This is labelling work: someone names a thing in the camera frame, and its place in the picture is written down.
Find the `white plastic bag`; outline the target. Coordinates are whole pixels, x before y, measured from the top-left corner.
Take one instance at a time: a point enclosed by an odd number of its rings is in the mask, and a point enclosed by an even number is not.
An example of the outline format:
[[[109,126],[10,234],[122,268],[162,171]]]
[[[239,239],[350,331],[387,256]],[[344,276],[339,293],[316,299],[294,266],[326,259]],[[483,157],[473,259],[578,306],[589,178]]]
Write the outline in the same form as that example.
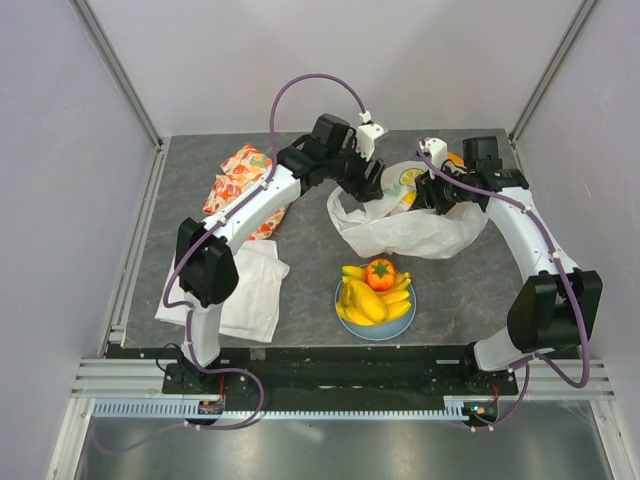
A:
[[[422,161],[392,165],[382,174],[383,198],[349,207],[353,199],[336,188],[327,200],[329,217],[342,239],[360,257],[398,254],[428,260],[449,259],[470,246],[488,217],[473,203],[455,205],[448,213],[413,210],[402,202],[415,191],[415,179],[426,171]]]

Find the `small yellow banana bunch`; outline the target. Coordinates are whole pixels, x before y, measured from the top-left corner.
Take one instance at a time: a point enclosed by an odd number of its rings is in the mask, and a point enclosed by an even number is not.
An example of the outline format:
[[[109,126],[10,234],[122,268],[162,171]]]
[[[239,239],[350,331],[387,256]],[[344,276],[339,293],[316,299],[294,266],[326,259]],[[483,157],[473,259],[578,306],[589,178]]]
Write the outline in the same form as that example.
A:
[[[343,266],[342,267],[343,281],[344,282],[346,282],[347,280],[364,281],[365,268],[366,267],[358,267],[358,266],[354,266],[354,265],[345,265],[345,266]],[[394,291],[394,290],[406,288],[409,284],[410,284],[410,275],[408,273],[399,272],[396,269],[396,281],[395,281],[394,286],[391,289],[387,290],[387,291],[382,291],[382,292],[375,291],[375,292],[377,292],[377,293],[390,293],[391,291]]]

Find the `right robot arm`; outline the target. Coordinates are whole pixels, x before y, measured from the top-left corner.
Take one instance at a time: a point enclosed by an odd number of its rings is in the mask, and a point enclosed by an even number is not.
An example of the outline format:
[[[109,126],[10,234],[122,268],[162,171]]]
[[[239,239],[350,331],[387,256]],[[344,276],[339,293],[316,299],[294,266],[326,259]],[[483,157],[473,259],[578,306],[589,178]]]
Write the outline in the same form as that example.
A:
[[[466,348],[457,371],[460,386],[481,393],[493,383],[494,371],[516,369],[533,358],[548,362],[551,353],[567,348],[579,348],[588,366],[603,282],[559,246],[524,174],[504,167],[496,138],[464,140],[461,163],[451,160],[447,144],[437,138],[418,141],[417,155],[427,170],[415,181],[414,208],[444,215],[456,206],[477,205],[500,231],[523,280],[505,327]]]

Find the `orange persimmon fruit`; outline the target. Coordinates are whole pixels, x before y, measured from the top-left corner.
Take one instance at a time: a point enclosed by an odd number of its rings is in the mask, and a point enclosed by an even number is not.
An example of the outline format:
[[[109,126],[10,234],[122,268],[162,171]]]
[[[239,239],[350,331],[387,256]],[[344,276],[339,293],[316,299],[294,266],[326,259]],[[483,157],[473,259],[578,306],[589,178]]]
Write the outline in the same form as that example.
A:
[[[386,258],[372,260],[365,268],[364,281],[377,292],[391,289],[396,281],[394,264]]]

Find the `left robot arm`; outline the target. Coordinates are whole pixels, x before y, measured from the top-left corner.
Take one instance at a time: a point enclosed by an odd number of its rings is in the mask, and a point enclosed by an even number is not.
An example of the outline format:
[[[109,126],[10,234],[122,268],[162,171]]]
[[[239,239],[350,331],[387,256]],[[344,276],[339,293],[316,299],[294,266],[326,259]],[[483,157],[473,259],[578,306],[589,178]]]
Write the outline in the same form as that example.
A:
[[[384,164],[375,158],[386,134],[382,125],[362,115],[363,124],[323,114],[311,132],[278,151],[267,172],[220,212],[202,221],[184,220],[178,229],[174,265],[162,303],[186,309],[183,355],[190,362],[185,382],[208,393],[219,382],[213,364],[220,355],[219,329],[224,302],[239,282],[235,256],[249,235],[278,209],[325,180],[333,180],[359,202],[382,197]]]

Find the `large yellow banana bunch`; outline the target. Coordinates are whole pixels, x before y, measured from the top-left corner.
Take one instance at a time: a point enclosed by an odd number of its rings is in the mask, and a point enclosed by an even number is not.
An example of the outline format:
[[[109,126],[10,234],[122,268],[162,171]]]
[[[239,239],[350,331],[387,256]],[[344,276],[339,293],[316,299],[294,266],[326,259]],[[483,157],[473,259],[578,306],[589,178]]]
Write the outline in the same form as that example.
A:
[[[413,306],[410,300],[411,293],[409,287],[394,290],[390,293],[375,293],[383,300],[388,308],[388,317],[383,323],[375,323],[369,320],[357,308],[351,306],[344,284],[338,291],[338,299],[335,304],[336,313],[342,320],[348,323],[362,327],[373,327],[398,320],[407,314]]]

